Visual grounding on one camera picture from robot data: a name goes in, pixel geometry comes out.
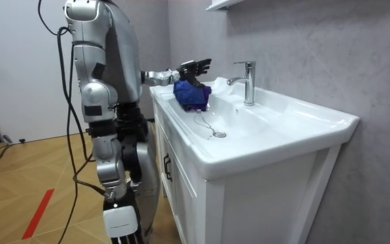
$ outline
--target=parquet floor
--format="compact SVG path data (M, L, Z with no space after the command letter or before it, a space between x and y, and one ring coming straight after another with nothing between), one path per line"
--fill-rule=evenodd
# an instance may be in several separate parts
M83 163L81 141L78 135L71 138L79 167ZM86 140L87 148L91 148L88 136ZM79 178L99 185L95 163L90 163ZM55 190L34 235L21 240L49 189ZM0 244L57 244L73 198L72 166L65 137L12 146L0 161ZM150 244L180 244L168 201L162 195L159 198ZM96 192L79 186L78 203L62 243L110 243L102 222L102 201Z

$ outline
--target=white wall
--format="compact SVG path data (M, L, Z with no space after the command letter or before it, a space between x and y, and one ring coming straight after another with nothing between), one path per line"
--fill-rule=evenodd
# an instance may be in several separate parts
M55 32L66 25L64 3L43 1L43 17ZM68 70L69 35L63 40ZM81 114L79 97L75 82L73 103ZM37 0L0 0L0 132L14 142L62 136L66 113L56 37L40 23ZM70 131L77 132L74 124Z

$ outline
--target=cabinet door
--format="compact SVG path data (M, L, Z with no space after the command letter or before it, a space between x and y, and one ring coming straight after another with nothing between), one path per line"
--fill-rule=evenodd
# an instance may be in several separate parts
M155 128L156 128L156 156L157 156L156 163L159 166L159 172L162 173L163 165L161 162L162 162L162 159L164 157L164 155L163 155L163 147L164 146L162 143L163 133L162 133L160 123L156 122Z
M162 128L159 130L160 141L160 178L162 180L163 188L168 197L171 208L173 207L173 187L172 187L172 172L171 172L171 156L169 153L169 143Z
M194 197L182 174L182 169L174 163L175 220L179 226L181 240L186 244L195 243Z

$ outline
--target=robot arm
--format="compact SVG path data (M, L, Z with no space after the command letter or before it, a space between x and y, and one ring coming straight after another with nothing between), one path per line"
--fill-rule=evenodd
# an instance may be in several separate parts
M210 69L211 59L195 62L193 60L184 62L177 70L168 69L166 71L141 72L142 83L147 85L169 85L178 80L189 81L194 86L200 85L200 82L195 78L197 76L207 74Z

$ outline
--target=shelf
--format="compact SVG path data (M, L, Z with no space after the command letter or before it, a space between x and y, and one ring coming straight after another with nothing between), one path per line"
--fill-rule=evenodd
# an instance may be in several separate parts
M212 0L211 5L206 9L208 12L228 11L228 7L244 0Z

